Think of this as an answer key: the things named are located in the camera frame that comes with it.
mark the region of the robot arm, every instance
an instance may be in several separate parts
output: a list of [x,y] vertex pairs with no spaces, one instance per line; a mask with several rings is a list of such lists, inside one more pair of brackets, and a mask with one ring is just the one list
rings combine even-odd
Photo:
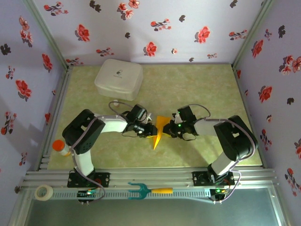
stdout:
[[241,160],[253,154],[258,146],[255,136],[242,119],[234,115],[228,119],[197,119],[190,106],[178,109],[174,119],[163,128],[163,133],[173,138],[185,139],[185,134],[217,136],[223,152],[210,164],[207,175],[213,184],[223,180]]
[[90,149],[101,133],[134,131],[139,137],[150,137],[157,134],[157,128],[147,122],[147,111],[140,105],[135,105],[130,112],[121,115],[100,116],[90,110],[82,111],[63,131],[63,137],[68,146],[73,146],[84,133],[87,133],[74,147],[76,167],[88,178],[93,177],[95,171],[91,161]]

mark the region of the orange bottle cap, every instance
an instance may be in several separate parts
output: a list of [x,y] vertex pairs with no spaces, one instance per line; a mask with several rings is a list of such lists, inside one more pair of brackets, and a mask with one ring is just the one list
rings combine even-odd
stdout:
[[61,150],[63,150],[65,147],[65,143],[62,140],[56,140],[55,142],[53,142],[52,144],[52,148],[53,150],[60,152]]

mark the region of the tape roll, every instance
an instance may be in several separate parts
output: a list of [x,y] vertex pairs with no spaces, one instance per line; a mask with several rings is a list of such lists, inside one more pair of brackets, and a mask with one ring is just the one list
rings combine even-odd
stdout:
[[40,185],[34,193],[34,197],[39,201],[47,201],[52,197],[52,195],[53,188],[48,185]]

